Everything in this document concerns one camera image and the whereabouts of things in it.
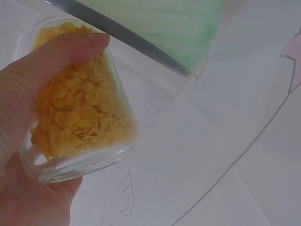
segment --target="glass jar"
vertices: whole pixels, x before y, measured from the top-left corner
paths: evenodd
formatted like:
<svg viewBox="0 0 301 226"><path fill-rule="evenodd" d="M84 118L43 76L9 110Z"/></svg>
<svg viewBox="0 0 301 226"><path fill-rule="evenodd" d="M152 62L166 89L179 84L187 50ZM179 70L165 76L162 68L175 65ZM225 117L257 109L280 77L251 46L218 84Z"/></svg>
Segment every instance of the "glass jar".
<svg viewBox="0 0 301 226"><path fill-rule="evenodd" d="M67 14L48 17L35 24L27 34L20 37L13 60L20 59L32 51L37 34L42 28L58 27L65 23L73 24L76 27L84 25L87 28L93 29L93 31L102 32ZM119 81L108 48L102 53L102 56L106 58L107 68L111 74L111 81L115 84L114 87L117 96L125 107L126 112L134 119L132 109ZM47 159L42 150L36 145L33 145L32 142L32 128L36 127L37 123L37 114L34 113L32 115L30 128L20 146L19 155L25 171L41 183L62 182L101 170L126 158L129 155L129 151L134 148L134 144L128 142L96 150L85 150L71 157Z"/></svg>

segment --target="pink shape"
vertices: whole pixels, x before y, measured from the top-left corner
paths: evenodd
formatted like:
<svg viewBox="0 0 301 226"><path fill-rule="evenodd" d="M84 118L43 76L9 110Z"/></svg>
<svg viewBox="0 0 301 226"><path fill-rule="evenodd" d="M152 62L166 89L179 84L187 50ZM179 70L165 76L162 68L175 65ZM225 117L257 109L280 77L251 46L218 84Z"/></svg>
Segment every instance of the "pink shape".
<svg viewBox="0 0 301 226"><path fill-rule="evenodd" d="M280 57L286 57L294 61L293 75L289 90L292 92L301 83L301 32L293 37L281 53Z"/></svg>

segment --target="green cloth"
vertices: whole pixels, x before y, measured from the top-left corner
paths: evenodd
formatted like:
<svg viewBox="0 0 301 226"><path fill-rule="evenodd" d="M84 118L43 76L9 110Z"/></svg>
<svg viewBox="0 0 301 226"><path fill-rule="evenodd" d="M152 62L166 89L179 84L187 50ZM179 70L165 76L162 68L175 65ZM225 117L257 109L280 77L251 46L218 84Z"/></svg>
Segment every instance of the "green cloth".
<svg viewBox="0 0 301 226"><path fill-rule="evenodd" d="M218 32L222 0L78 0L192 70Z"/></svg>

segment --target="fingernail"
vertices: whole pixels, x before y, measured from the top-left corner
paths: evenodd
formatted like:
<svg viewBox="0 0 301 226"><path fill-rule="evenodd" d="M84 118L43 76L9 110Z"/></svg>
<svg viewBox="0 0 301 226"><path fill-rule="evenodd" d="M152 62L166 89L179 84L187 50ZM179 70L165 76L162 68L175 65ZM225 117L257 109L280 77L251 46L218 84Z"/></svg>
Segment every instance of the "fingernail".
<svg viewBox="0 0 301 226"><path fill-rule="evenodd" d="M92 41L99 44L109 44L110 36L105 33L91 33L87 35Z"/></svg>

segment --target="plastic tablecloth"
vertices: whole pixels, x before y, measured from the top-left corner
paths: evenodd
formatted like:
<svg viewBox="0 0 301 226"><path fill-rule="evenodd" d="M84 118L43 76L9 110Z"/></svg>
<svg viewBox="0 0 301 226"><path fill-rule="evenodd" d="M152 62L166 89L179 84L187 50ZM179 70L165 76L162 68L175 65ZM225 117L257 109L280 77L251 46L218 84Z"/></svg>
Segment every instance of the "plastic tablecloth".
<svg viewBox="0 0 301 226"><path fill-rule="evenodd" d="M238 3L225 4L199 81L133 156L84 177L71 226L300 225L301 2ZM2 0L0 67L31 24L57 13Z"/></svg>

